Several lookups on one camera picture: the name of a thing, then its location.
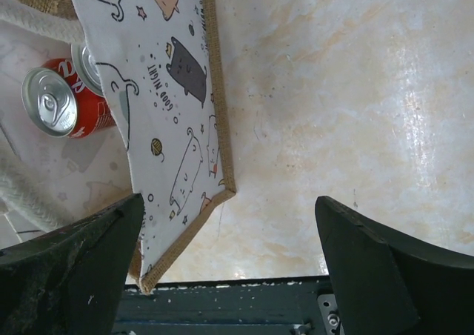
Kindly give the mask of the burlap canvas tote bag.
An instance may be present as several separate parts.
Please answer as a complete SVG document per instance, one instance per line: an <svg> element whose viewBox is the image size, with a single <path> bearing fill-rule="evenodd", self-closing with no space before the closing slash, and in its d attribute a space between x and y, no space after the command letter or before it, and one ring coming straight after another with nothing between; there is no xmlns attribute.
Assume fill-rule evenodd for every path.
<svg viewBox="0 0 474 335"><path fill-rule="evenodd" d="M21 86L86 44L115 125L80 139L33 123ZM139 193L129 274L150 293L236 192L215 0L1 0L1 202L43 231Z"/></svg>

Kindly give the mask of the red Coca-Cola can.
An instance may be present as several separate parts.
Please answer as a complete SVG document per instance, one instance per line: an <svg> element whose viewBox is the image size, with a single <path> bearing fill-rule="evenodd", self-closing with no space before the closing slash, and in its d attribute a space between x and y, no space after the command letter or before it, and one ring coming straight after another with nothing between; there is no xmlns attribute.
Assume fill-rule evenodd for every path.
<svg viewBox="0 0 474 335"><path fill-rule="evenodd" d="M28 71L21 97L36 127L52 137L80 139L115 125L105 98L85 84L68 58Z"/></svg>

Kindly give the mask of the purple Fanta can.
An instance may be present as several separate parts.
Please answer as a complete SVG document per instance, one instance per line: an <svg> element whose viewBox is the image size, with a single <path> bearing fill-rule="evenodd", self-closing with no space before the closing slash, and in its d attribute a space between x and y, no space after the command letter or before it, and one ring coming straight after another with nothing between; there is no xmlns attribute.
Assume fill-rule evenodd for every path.
<svg viewBox="0 0 474 335"><path fill-rule="evenodd" d="M71 58L79 78L85 86L100 97L104 97L96 62L86 44L72 44Z"/></svg>

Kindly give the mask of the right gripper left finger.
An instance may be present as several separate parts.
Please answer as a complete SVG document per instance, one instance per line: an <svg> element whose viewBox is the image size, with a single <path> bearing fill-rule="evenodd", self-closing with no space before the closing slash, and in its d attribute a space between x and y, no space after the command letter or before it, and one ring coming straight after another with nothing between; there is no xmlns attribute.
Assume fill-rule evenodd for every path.
<svg viewBox="0 0 474 335"><path fill-rule="evenodd" d="M1 333L110 334L143 215L132 194L1 250Z"/></svg>

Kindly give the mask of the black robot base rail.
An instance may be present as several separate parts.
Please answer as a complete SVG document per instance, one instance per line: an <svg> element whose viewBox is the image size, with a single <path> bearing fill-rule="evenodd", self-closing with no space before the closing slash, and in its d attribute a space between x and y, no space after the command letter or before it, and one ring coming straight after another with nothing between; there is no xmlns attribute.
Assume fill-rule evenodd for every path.
<svg viewBox="0 0 474 335"><path fill-rule="evenodd" d="M113 334L343 334L328 276L124 288Z"/></svg>

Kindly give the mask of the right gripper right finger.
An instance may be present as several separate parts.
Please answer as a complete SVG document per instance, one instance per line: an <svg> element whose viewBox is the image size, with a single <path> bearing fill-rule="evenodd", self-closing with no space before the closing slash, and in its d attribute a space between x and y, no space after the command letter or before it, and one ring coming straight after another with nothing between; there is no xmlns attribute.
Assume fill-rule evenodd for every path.
<svg viewBox="0 0 474 335"><path fill-rule="evenodd" d="M472 334L473 257L416 239L328 196L316 224L346 334Z"/></svg>

